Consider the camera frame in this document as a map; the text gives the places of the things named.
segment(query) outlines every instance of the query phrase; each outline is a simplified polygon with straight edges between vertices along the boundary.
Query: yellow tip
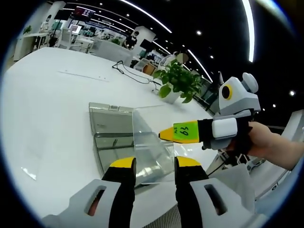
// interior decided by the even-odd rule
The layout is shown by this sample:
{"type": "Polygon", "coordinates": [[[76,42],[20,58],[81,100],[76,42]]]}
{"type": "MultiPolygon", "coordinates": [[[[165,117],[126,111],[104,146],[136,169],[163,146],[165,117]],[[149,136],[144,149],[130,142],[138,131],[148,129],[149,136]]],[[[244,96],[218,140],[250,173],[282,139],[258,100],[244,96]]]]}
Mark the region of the yellow tip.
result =
{"type": "Polygon", "coordinates": [[[114,161],[110,167],[131,168],[134,157],[122,158],[114,161]]]}
{"type": "Polygon", "coordinates": [[[176,156],[176,158],[179,160],[180,167],[200,166],[200,163],[192,158],[185,158],[185,157],[181,157],[181,156],[176,156]]]}

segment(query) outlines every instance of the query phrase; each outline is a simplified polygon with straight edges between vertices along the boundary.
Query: gray plastic casing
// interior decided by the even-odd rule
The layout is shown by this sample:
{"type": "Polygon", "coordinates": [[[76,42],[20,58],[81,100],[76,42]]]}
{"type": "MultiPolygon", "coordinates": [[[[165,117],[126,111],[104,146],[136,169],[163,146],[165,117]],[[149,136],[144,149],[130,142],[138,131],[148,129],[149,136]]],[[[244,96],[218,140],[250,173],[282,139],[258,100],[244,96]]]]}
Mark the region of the gray plastic casing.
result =
{"type": "Polygon", "coordinates": [[[47,215],[42,223],[47,228],[107,228],[114,198],[120,187],[118,182],[93,180],[70,198],[68,208],[59,215],[47,215]],[[88,211],[100,190],[104,190],[99,200],[95,214],[88,211]]]}

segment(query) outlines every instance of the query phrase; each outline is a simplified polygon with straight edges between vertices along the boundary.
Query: transparent acrylic panel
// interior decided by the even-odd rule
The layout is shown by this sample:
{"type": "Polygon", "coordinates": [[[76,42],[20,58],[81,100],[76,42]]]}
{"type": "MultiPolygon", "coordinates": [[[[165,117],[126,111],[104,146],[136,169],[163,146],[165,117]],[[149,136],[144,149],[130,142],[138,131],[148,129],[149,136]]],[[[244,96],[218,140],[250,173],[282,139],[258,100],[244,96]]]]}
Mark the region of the transparent acrylic panel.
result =
{"type": "Polygon", "coordinates": [[[160,131],[173,126],[169,113],[165,105],[137,108],[132,113],[137,184],[174,181],[173,143],[158,137],[160,131]]]}

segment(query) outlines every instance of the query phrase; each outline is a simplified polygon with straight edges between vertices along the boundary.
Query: human hand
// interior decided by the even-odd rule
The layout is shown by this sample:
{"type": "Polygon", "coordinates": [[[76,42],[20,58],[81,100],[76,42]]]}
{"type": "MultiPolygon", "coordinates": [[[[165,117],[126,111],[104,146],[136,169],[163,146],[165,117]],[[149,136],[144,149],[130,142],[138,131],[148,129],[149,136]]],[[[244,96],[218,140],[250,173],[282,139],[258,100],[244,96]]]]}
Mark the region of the human hand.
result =
{"type": "MultiPolygon", "coordinates": [[[[265,158],[267,154],[271,152],[274,133],[272,133],[267,126],[258,122],[249,122],[249,126],[252,127],[252,129],[248,135],[253,145],[248,155],[265,158]]],[[[226,151],[234,150],[235,143],[233,140],[228,148],[226,148],[226,151]]]]}

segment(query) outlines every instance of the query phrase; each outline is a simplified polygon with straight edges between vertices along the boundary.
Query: led strip light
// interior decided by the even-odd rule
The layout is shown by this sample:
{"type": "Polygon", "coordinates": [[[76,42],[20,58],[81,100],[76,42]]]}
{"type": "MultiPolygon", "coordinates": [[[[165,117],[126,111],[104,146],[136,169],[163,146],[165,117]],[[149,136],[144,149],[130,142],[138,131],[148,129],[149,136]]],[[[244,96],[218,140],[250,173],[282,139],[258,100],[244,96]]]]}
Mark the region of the led strip light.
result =
{"type": "Polygon", "coordinates": [[[134,5],[133,3],[130,3],[126,0],[119,0],[122,1],[123,3],[128,4],[129,6],[132,6],[133,8],[139,10],[140,12],[144,13],[145,15],[147,15],[148,17],[150,17],[151,19],[153,19],[154,21],[156,21],[160,26],[162,26],[165,30],[167,30],[168,32],[172,33],[172,31],[170,29],[168,29],[168,27],[166,27],[164,24],[162,24],[159,20],[157,20],[154,16],[152,16],[150,13],[148,13],[147,11],[144,11],[142,8],[134,5]]]}
{"type": "Polygon", "coordinates": [[[84,7],[81,7],[81,6],[76,6],[77,8],[82,8],[84,10],[88,10],[88,11],[92,11],[94,13],[96,13],[96,11],[92,10],[92,9],[88,9],[88,8],[84,8],[84,7]]]}
{"type": "Polygon", "coordinates": [[[255,26],[253,23],[253,15],[250,7],[249,0],[242,0],[245,8],[248,29],[249,29],[249,61],[253,62],[254,52],[255,52],[255,26]]]}
{"type": "Polygon", "coordinates": [[[205,71],[206,75],[208,76],[208,78],[210,79],[211,82],[212,79],[210,77],[210,75],[208,74],[207,70],[204,68],[204,66],[199,62],[198,58],[196,58],[196,56],[192,53],[192,51],[190,49],[188,49],[188,52],[192,55],[192,57],[195,59],[195,61],[197,61],[197,63],[199,64],[199,66],[205,71]]]}
{"type": "Polygon", "coordinates": [[[124,30],[122,30],[121,28],[115,27],[115,26],[113,26],[113,25],[109,25],[109,24],[104,23],[104,22],[102,22],[102,21],[95,20],[95,19],[91,19],[91,20],[93,20],[93,21],[97,21],[97,22],[99,22],[99,23],[103,23],[103,24],[105,24],[105,25],[107,25],[107,26],[111,26],[111,27],[113,27],[113,28],[115,28],[115,29],[118,29],[118,30],[120,30],[120,31],[122,31],[122,32],[125,32],[125,31],[124,31],[124,30]]]}
{"type": "Polygon", "coordinates": [[[159,46],[161,49],[163,49],[165,52],[167,52],[169,55],[171,55],[171,53],[169,51],[167,51],[164,47],[160,46],[158,43],[156,43],[155,41],[152,41],[152,43],[156,44],[157,46],[159,46]]]}
{"type": "Polygon", "coordinates": [[[106,18],[106,19],[112,20],[112,21],[114,21],[114,22],[116,22],[116,23],[118,23],[118,24],[121,24],[121,25],[123,25],[123,26],[127,27],[128,29],[131,29],[132,31],[134,31],[134,29],[133,29],[133,28],[131,28],[131,27],[129,27],[129,26],[126,26],[126,25],[124,25],[123,23],[120,23],[120,22],[118,22],[118,21],[116,21],[116,20],[113,20],[113,19],[111,19],[111,18],[107,18],[107,17],[102,16],[102,15],[99,15],[99,14],[97,14],[97,13],[95,13],[94,15],[97,15],[97,16],[99,16],[99,17],[103,17],[103,18],[106,18]]]}

